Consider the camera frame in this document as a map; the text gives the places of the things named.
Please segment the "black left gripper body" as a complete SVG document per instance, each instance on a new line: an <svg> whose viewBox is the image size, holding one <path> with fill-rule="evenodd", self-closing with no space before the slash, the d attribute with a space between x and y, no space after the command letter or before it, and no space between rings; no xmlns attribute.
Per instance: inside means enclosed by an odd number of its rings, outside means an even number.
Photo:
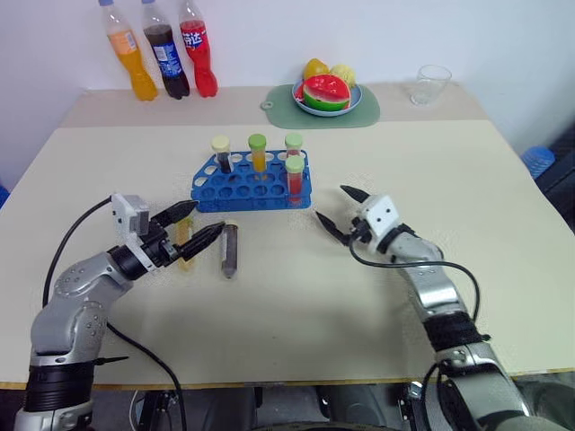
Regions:
<svg viewBox="0 0 575 431"><path fill-rule="evenodd" d="M141 242L141 249L156 268L169 267L180 257L179 249L171 243L168 232L154 219L149 221L147 233L141 235Z"/></svg>

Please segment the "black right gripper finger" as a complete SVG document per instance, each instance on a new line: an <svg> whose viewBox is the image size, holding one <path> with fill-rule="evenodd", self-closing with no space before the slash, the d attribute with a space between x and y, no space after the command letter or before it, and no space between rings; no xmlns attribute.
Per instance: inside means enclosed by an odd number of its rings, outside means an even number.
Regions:
<svg viewBox="0 0 575 431"><path fill-rule="evenodd" d="M340 242L343 246L349 245L350 235L340 231L336 224L326 215L316 211L318 220L320 221L323 228L329 233L336 241Z"/></svg>
<svg viewBox="0 0 575 431"><path fill-rule="evenodd" d="M361 205L365 205L370 198L370 195L364 190L349 185L340 185L340 189Z"/></svg>

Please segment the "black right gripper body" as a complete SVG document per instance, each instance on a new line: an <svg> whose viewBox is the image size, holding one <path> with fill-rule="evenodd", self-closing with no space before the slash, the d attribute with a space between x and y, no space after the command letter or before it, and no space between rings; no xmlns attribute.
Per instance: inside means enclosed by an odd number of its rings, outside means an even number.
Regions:
<svg viewBox="0 0 575 431"><path fill-rule="evenodd" d="M369 244L372 241L373 235L367 220L356 216L351 220L351 223L352 228L350 233L344 236L344 244L346 246L350 246L355 241L359 241L363 244Z"/></svg>

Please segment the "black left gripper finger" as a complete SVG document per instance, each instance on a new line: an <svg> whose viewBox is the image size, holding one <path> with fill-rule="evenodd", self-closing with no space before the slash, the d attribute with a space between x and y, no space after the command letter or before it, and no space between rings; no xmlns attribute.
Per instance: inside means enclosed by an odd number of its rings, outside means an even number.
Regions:
<svg viewBox="0 0 575 431"><path fill-rule="evenodd" d="M192 259L210 246L220 236L225 226L225 222L218 222L210 224L194 233L183 245L176 245L174 247L177 251L176 258L184 260Z"/></svg>
<svg viewBox="0 0 575 431"><path fill-rule="evenodd" d="M195 209L197 204L198 202L195 200L179 201L154 215L152 219L159 225L176 224L187 217Z"/></svg>

